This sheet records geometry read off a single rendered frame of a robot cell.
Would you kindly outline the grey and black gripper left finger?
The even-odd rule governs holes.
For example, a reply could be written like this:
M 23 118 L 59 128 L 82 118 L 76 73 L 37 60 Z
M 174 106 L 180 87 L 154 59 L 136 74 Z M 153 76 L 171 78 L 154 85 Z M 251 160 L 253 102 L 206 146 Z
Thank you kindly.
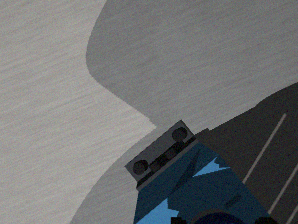
M 171 224 L 187 224 L 186 220 L 182 220 L 182 217 L 171 217 Z

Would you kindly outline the blue tube rack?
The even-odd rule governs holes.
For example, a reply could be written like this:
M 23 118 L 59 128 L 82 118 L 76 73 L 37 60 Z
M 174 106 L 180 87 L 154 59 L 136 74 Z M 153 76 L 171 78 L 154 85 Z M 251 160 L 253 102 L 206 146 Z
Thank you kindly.
M 223 209 L 245 224 L 271 217 L 223 158 L 201 142 L 138 192 L 133 224 L 190 224 L 198 213 Z

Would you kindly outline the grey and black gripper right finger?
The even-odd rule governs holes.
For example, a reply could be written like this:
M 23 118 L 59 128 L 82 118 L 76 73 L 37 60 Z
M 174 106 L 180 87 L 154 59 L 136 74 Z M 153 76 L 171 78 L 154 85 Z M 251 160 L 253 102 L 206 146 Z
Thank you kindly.
M 272 217 L 259 217 L 255 224 L 278 224 Z

